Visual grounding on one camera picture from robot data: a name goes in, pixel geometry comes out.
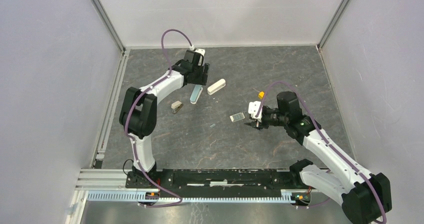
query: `wall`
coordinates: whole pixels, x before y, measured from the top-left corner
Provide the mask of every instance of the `wall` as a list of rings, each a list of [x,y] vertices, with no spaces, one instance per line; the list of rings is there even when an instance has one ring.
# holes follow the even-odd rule
[[[60,224],[120,52],[90,0],[0,0],[0,223]]]
[[[127,47],[317,44],[341,0],[100,0]],[[168,47],[186,47],[177,33]]]
[[[357,160],[392,189],[389,223],[422,223],[424,0],[351,0],[323,47]]]

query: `marble surface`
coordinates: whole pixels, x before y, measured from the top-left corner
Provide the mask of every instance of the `marble surface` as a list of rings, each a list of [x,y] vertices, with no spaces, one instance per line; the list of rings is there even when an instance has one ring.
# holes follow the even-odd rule
[[[185,51],[169,49],[172,63],[183,58]],[[247,115],[245,120],[231,122],[231,115],[246,113],[249,102],[259,101],[259,91],[279,80],[296,86],[317,121],[352,156],[329,80],[314,46],[206,48],[205,59],[210,63],[207,86],[222,78],[226,86],[213,95],[208,95],[205,87],[193,105],[190,96],[194,85],[189,84],[160,103],[152,133],[153,155],[159,169],[288,168],[304,158],[324,167],[312,152],[288,137],[282,127],[258,131],[244,125]],[[129,53],[103,169],[120,169],[126,159],[133,158],[130,141],[118,121],[126,90],[151,83],[166,69],[160,49]],[[287,91],[283,85],[275,86],[265,104],[277,107],[276,96],[282,91]],[[171,104],[175,101],[184,106],[172,114]]]

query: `robotic arm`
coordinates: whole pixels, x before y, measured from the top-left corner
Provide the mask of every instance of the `robotic arm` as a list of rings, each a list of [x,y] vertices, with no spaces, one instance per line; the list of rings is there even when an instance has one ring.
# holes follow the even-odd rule
[[[369,178],[369,182],[376,190],[384,211],[392,209],[389,179],[382,173],[372,174],[353,160],[318,124],[320,131],[328,140],[328,143],[325,142],[311,118],[302,114],[298,97],[294,92],[279,93],[277,105],[278,108],[275,109],[263,106],[262,110],[259,110],[260,101],[250,102],[248,113],[253,121],[246,124],[258,130],[267,129],[269,126],[284,127],[291,138],[313,152],[334,173],[334,175],[326,173],[311,161],[303,159],[290,166],[295,183],[314,187],[336,201],[353,223],[370,223],[380,217],[381,212],[370,188],[360,176],[362,173]],[[346,161],[354,164],[359,171],[351,168]]]
[[[155,169],[155,159],[152,153],[151,134],[156,127],[158,104],[173,91],[178,90],[187,84],[203,85],[208,81],[209,64],[205,63],[205,50],[187,50],[184,58],[172,66],[172,73],[166,72],[152,83],[140,87],[130,87],[125,93],[122,109],[119,116],[119,123],[125,125],[131,106],[137,97],[148,87],[151,90],[136,104],[141,106],[141,110],[134,109],[128,124],[128,133],[135,138],[135,146],[142,168],[146,172]],[[158,80],[166,79],[154,86]],[[138,171],[138,164],[133,164]]]

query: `white wall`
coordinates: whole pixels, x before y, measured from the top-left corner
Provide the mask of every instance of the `white wall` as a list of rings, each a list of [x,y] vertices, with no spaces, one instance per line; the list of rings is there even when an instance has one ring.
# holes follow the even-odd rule
[[[90,0],[0,0],[0,223],[60,224],[120,52]]]
[[[197,46],[310,45],[341,0],[100,0],[123,44],[160,47],[167,29]],[[168,47],[186,47],[176,33]]]
[[[323,57],[357,160],[390,180],[389,223],[422,223],[424,0],[351,0]]]

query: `yellow object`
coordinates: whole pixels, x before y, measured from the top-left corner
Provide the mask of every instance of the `yellow object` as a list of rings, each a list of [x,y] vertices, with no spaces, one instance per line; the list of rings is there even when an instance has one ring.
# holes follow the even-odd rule
[[[261,91],[261,92],[259,92],[259,94],[257,95],[257,97],[262,100],[262,98],[264,98],[264,94],[265,93],[263,91]]]

